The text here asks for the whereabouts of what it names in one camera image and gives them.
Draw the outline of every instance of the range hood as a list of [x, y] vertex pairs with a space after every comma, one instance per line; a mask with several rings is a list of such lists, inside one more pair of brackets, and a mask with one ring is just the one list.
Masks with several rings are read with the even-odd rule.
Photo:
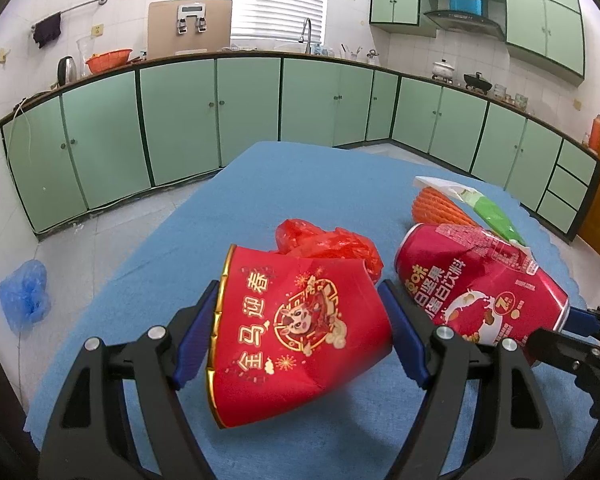
[[486, 34], [500, 41], [505, 41], [500, 25], [484, 16], [478, 16], [464, 10], [430, 10], [425, 12], [424, 15], [443, 30]]

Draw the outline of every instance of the orange thermos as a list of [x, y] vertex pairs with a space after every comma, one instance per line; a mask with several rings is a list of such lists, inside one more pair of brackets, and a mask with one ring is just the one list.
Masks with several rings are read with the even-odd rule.
[[593, 119], [593, 126], [591, 127], [591, 135], [589, 137], [589, 147], [594, 152], [600, 149], [600, 115]]

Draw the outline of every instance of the white pot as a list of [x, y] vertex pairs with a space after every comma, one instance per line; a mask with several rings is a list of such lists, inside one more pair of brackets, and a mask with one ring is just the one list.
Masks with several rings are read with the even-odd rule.
[[443, 59], [442, 61], [435, 62], [431, 71], [435, 76], [443, 77], [445, 79], [453, 79], [456, 69], [449, 65], [445, 59]]

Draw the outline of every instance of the towel rack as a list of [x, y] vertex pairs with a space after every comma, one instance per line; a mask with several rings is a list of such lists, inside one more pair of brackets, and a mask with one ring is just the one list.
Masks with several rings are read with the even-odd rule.
[[[83, 7], [83, 6], [85, 6], [85, 5], [94, 4], [95, 2], [97, 2], [97, 3], [98, 3], [98, 5], [104, 5], [104, 4], [106, 4], [106, 3], [107, 3], [107, 1], [108, 1], [108, 0], [89, 0], [88, 2], [84, 2], [83, 4], [78, 4], [78, 5], [76, 5], [76, 6], [69, 7], [68, 9], [61, 10], [61, 11], [59, 12], [59, 14], [64, 14], [65, 12], [69, 12], [70, 10], [77, 9], [78, 7]], [[33, 32], [34, 30], [36, 30], [36, 25], [31, 25], [31, 31], [32, 31], [32, 32]]]

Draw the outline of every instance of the metal screw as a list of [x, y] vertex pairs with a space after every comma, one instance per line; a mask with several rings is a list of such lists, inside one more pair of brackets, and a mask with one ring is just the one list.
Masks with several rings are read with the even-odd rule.
[[167, 329], [163, 326], [152, 326], [148, 332], [146, 333], [149, 336], [149, 339], [162, 339], [164, 335], [167, 333]]
[[91, 352], [100, 346], [100, 340], [97, 337], [90, 337], [84, 342], [84, 348]]
[[518, 348], [518, 343], [516, 343], [515, 341], [513, 341], [513, 339], [507, 337], [506, 339], [502, 340], [502, 347], [507, 352], [515, 352], [516, 349]]
[[440, 339], [451, 339], [454, 336], [454, 331], [449, 328], [448, 326], [439, 326], [436, 329], [436, 335], [440, 338]]

